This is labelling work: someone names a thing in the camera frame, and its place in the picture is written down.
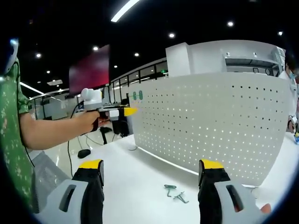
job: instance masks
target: monitor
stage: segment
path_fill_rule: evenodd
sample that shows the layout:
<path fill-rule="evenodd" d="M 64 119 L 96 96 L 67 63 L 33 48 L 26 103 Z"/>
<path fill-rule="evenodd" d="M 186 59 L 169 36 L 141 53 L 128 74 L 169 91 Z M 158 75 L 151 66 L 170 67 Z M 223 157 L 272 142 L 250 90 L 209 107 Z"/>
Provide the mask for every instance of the monitor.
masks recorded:
<path fill-rule="evenodd" d="M 84 88 L 95 89 L 109 83 L 109 45 L 70 67 L 70 95 L 78 95 Z"/>

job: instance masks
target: black computer mouse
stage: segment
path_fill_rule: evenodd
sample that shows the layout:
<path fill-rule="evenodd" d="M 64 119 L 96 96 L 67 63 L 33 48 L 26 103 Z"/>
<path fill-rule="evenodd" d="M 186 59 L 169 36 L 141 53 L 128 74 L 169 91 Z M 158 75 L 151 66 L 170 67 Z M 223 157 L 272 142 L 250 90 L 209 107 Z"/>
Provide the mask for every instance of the black computer mouse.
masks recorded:
<path fill-rule="evenodd" d="M 90 149 L 82 149 L 78 152 L 78 158 L 83 159 L 91 153 Z"/>

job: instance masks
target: desk surface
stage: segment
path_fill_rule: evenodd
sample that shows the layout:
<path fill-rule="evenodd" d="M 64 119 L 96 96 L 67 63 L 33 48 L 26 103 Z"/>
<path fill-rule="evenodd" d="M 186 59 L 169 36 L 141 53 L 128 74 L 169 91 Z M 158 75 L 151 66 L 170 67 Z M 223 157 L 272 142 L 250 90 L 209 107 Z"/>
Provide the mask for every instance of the desk surface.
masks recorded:
<path fill-rule="evenodd" d="M 104 160 L 103 223 L 119 224 L 199 224 L 198 176 L 161 161 L 144 151 L 135 149 L 133 135 L 95 148 L 78 159 L 73 155 L 73 172 L 80 163 Z M 278 158 L 263 184 L 254 190 L 258 207 L 270 203 L 275 207 L 292 178 L 299 158 L 299 147 L 292 135 L 286 133 Z M 167 197 L 164 184 L 176 185 L 170 195 L 184 191 L 180 200 Z"/>

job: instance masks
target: green floral shirt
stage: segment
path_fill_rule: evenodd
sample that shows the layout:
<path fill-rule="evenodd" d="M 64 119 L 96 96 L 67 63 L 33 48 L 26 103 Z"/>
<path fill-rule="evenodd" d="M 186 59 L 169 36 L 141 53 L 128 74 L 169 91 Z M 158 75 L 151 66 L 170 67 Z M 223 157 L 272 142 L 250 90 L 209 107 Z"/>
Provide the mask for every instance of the green floral shirt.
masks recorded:
<path fill-rule="evenodd" d="M 24 203 L 32 208 L 33 166 L 21 141 L 18 120 L 18 114 L 28 112 L 28 99 L 22 94 L 19 73 L 17 59 L 11 70 L 1 75 L 4 80 L 0 81 L 0 144 L 15 188 Z"/>

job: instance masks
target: white perforated panel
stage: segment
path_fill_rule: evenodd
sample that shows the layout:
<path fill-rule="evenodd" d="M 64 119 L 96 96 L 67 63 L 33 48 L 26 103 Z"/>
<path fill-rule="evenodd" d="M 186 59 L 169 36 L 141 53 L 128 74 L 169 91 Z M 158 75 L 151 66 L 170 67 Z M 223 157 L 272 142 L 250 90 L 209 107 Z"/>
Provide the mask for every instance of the white perforated panel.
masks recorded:
<path fill-rule="evenodd" d="M 209 73 L 130 86 L 135 142 L 198 172 L 221 162 L 232 179 L 259 186 L 282 145 L 288 119 L 285 80 L 253 73 Z M 143 100 L 133 99 L 142 91 Z"/>

